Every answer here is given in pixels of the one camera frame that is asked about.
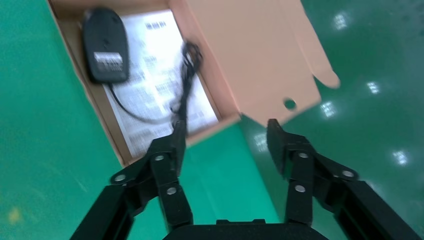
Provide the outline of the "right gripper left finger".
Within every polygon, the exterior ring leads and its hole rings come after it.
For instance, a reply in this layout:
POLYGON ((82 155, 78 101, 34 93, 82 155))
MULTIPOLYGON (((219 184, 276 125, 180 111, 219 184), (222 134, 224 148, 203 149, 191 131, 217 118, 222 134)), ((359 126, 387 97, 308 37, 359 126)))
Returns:
POLYGON ((168 231, 192 225, 193 213, 179 182, 186 129, 185 121, 177 121, 170 135, 154 139, 141 159, 114 174, 71 239, 125 240, 135 217, 155 198, 168 231))

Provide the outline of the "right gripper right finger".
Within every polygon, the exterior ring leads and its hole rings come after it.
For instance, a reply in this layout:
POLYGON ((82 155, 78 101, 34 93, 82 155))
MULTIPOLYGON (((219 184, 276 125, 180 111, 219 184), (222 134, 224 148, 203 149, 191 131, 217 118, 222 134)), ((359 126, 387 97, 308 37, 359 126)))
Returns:
POLYGON ((305 136, 285 131, 271 118, 266 142, 275 167, 289 184, 286 223, 310 228, 317 200, 350 240, 419 239, 355 170, 318 153, 305 136))

